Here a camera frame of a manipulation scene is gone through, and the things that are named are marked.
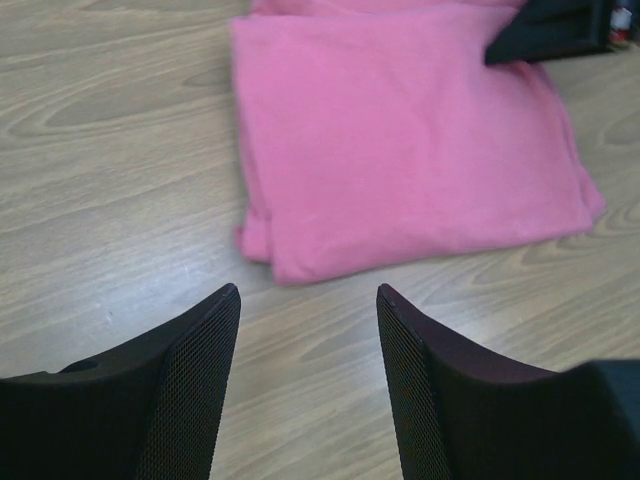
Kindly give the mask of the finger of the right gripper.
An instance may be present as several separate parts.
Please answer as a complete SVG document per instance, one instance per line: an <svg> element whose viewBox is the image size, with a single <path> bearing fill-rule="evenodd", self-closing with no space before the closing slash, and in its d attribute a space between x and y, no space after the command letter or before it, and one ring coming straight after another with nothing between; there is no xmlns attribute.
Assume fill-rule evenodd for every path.
<svg viewBox="0 0 640 480"><path fill-rule="evenodd" d="M536 63L609 53L609 0L530 0L490 42L484 62Z"/></svg>

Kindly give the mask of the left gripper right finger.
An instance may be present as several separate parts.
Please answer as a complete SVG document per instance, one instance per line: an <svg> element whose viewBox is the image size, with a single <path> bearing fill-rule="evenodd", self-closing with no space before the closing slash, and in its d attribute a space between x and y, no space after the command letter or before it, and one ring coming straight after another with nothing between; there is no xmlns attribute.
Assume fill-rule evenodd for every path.
<svg viewBox="0 0 640 480"><path fill-rule="evenodd" d="M552 372L426 316L389 285L380 344L406 479L635 479L639 363Z"/></svg>

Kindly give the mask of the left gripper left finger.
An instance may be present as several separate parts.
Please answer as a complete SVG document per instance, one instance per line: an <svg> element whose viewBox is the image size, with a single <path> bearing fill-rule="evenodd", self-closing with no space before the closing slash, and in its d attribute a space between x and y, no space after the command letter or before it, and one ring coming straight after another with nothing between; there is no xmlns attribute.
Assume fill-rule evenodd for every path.
<svg viewBox="0 0 640 480"><path fill-rule="evenodd" d="M5 479L206 479L241 312L228 284L56 373L1 382Z"/></svg>

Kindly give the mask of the pink t shirt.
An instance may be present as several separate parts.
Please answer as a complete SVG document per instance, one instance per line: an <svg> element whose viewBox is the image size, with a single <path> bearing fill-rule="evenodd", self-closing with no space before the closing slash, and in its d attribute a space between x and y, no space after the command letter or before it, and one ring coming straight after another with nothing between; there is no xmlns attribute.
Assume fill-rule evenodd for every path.
<svg viewBox="0 0 640 480"><path fill-rule="evenodd" d="M256 1L230 21L241 254L281 285L585 232L605 200L516 1Z"/></svg>

